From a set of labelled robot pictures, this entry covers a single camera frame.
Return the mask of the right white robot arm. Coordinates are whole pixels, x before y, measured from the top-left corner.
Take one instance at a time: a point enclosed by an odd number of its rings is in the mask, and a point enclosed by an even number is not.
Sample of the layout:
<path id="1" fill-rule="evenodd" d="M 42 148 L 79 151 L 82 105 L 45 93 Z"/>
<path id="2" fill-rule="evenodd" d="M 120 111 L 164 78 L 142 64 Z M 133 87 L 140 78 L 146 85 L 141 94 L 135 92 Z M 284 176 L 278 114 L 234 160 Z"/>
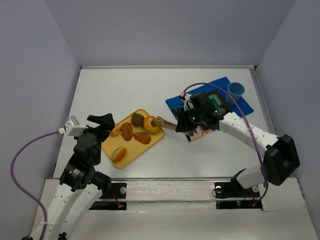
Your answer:
<path id="1" fill-rule="evenodd" d="M 250 124 L 227 103 L 214 103 L 207 92 L 182 92 L 179 98 L 183 108 L 177 111 L 177 133 L 193 136 L 198 127 L 214 128 L 257 153 L 259 165 L 237 172 L 226 187 L 221 187 L 222 193 L 239 194 L 260 184 L 280 186 L 299 168 L 301 163 L 291 136 L 277 136 Z"/>

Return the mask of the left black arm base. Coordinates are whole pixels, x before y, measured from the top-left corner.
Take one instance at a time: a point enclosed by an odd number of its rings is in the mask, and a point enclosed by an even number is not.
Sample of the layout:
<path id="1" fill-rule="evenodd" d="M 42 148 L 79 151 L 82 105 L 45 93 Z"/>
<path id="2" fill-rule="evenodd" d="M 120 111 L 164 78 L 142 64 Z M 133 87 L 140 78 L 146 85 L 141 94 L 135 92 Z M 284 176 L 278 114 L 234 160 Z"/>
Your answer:
<path id="1" fill-rule="evenodd" d="M 96 200 L 89 210 L 125 211 L 127 209 L 127 183 L 124 181 L 109 181 L 110 184 L 102 190 L 102 196 Z"/>

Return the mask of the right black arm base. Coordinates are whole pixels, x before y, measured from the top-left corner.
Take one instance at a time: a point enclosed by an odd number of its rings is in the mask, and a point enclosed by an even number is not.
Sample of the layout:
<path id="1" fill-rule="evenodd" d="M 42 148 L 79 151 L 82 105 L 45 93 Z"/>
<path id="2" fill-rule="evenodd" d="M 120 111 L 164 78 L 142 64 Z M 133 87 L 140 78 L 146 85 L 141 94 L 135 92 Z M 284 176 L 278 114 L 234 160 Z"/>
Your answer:
<path id="1" fill-rule="evenodd" d="M 259 185 L 264 181 L 259 167 L 242 169 L 229 181 L 218 181 L 211 192 L 222 209 L 262 209 Z"/>

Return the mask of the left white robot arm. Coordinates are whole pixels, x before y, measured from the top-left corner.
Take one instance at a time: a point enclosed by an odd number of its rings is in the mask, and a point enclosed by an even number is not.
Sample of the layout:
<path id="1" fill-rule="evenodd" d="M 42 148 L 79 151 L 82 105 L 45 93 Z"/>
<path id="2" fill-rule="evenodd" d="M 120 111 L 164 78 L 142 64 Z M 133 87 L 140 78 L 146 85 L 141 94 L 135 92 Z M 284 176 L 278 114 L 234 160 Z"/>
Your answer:
<path id="1" fill-rule="evenodd" d="M 69 116 L 58 129 L 76 140 L 73 154 L 67 162 L 46 215 L 26 240 L 69 240 L 76 226 L 93 203 L 111 189 L 111 178 L 96 171 L 101 163 L 102 143 L 115 127 L 112 114 L 89 115 L 96 127 L 81 125 Z"/>

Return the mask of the metal tongs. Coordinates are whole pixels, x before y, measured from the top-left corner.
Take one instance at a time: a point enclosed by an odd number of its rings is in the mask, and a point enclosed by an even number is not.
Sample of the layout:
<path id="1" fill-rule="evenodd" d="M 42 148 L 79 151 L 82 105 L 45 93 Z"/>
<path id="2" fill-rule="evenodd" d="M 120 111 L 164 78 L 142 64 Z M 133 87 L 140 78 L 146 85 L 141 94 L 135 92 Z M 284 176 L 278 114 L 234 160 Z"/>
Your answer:
<path id="1" fill-rule="evenodd" d="M 156 119 L 163 127 L 169 127 L 175 129 L 177 125 L 175 123 L 165 120 L 163 117 L 157 116 Z"/>

